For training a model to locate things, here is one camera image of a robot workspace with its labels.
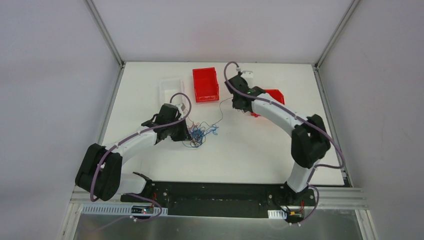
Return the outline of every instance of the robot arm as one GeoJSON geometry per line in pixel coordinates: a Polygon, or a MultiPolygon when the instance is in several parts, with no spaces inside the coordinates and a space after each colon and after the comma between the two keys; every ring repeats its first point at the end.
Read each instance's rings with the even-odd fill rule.
{"type": "Polygon", "coordinates": [[[116,146],[116,148],[107,155],[103,168],[101,168],[97,176],[94,185],[94,195],[103,201],[107,201],[115,194],[141,193],[146,185],[146,181],[149,179],[136,172],[121,173],[122,166],[129,159],[139,154],[140,151],[158,144],[167,137],[171,137],[175,142],[191,140],[185,120],[172,126],[156,128],[142,133],[145,129],[173,123],[181,119],[184,109],[185,106],[182,103],[177,105],[165,103],[162,105],[158,114],[153,115],[150,120],[142,123],[141,126],[130,135],[135,137],[131,137],[128,140],[125,140],[127,138],[125,137],[117,142],[106,144],[105,146],[100,146],[96,143],[92,144],[85,153],[85,157],[75,178],[75,184],[90,192],[95,170],[102,156],[107,152],[106,149],[111,149],[111,147],[116,146]]]}
{"type": "MultiPolygon", "coordinates": [[[[317,130],[302,123],[286,111],[269,102],[258,99],[244,97],[235,92],[228,84],[231,84],[238,91],[267,100],[274,100],[268,93],[260,87],[249,88],[246,80],[241,74],[234,76],[225,82],[231,94],[233,94],[232,106],[244,112],[252,112],[269,119],[271,122],[283,129],[291,137],[291,156],[295,163],[291,170],[290,177],[284,183],[283,196],[286,201],[292,202],[299,198],[308,189],[308,178],[311,175],[313,166],[319,163],[326,152],[330,149],[330,141],[317,130]]],[[[323,119],[319,115],[307,117],[301,113],[292,111],[298,117],[307,121],[324,132],[326,131],[323,119]]]]}

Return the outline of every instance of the white table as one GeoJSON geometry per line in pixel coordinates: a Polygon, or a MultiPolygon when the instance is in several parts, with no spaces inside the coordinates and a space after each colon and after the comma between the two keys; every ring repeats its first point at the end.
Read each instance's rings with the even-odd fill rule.
{"type": "MultiPolygon", "coordinates": [[[[193,69],[215,67],[220,101],[231,97],[224,85],[225,63],[206,62],[128,62],[119,85],[107,124],[103,144],[115,142],[134,131],[159,112],[159,82],[181,78],[184,93],[192,103],[190,118],[212,124],[221,118],[219,101],[198,104],[195,101],[193,69]]],[[[255,86],[279,89],[285,104],[307,116],[320,115],[329,132],[312,67],[307,64],[240,63],[243,70],[253,71],[255,86]]],[[[228,77],[236,74],[228,68],[228,77]]],[[[122,171],[139,172],[154,181],[213,183],[284,183],[290,176],[294,160],[291,139],[263,117],[232,109],[231,100],[221,105],[223,120],[218,135],[209,134],[199,148],[187,148],[181,142],[166,139],[130,159],[122,171]]],[[[338,165],[334,147],[321,160],[338,165]]],[[[321,168],[311,180],[317,185],[343,185],[340,170],[321,168]]]]}

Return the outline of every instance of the gray wall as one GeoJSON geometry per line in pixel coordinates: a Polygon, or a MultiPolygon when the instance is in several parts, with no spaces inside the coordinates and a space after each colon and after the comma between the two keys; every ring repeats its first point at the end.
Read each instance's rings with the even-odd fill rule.
{"type": "Polygon", "coordinates": [[[125,61],[315,63],[351,0],[95,0],[125,61]]]}
{"type": "Polygon", "coordinates": [[[84,2],[0,3],[0,239],[59,233],[118,65],[84,2]]]}
{"type": "Polygon", "coordinates": [[[422,239],[424,1],[364,0],[321,77],[380,239],[422,239]]]}

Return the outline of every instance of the red plastic container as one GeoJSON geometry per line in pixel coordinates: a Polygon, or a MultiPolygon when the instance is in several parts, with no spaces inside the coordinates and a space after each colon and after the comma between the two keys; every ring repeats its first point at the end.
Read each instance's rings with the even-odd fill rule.
{"type": "MultiPolygon", "coordinates": [[[[280,92],[280,90],[278,90],[278,89],[265,89],[265,92],[267,94],[271,95],[271,97],[273,97],[278,102],[284,104],[284,95],[280,92]]],[[[253,112],[250,115],[254,116],[255,118],[260,116],[256,113],[253,113],[253,112]]]]}
{"type": "Polygon", "coordinates": [[[194,95],[196,103],[220,100],[215,67],[193,69],[194,95]]]}

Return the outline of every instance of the tangled wires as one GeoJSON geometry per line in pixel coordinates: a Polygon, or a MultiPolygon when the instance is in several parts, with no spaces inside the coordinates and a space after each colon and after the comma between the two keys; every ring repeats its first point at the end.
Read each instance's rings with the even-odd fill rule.
{"type": "Polygon", "coordinates": [[[222,100],[219,103],[219,110],[221,111],[221,119],[219,119],[214,124],[209,125],[205,121],[203,121],[201,123],[196,123],[195,124],[190,118],[188,118],[191,121],[191,123],[192,123],[191,127],[188,128],[188,133],[191,136],[191,140],[190,140],[190,144],[189,145],[187,145],[184,142],[182,142],[182,144],[184,146],[186,146],[187,148],[198,148],[198,147],[200,147],[202,144],[204,144],[206,142],[206,135],[211,134],[211,133],[213,135],[218,135],[217,129],[219,127],[217,126],[217,123],[219,123],[224,118],[224,113],[223,113],[223,110],[221,109],[221,104],[224,101],[227,101],[228,99],[232,99],[232,97],[229,97],[229,98],[227,98],[225,100],[222,100]]]}

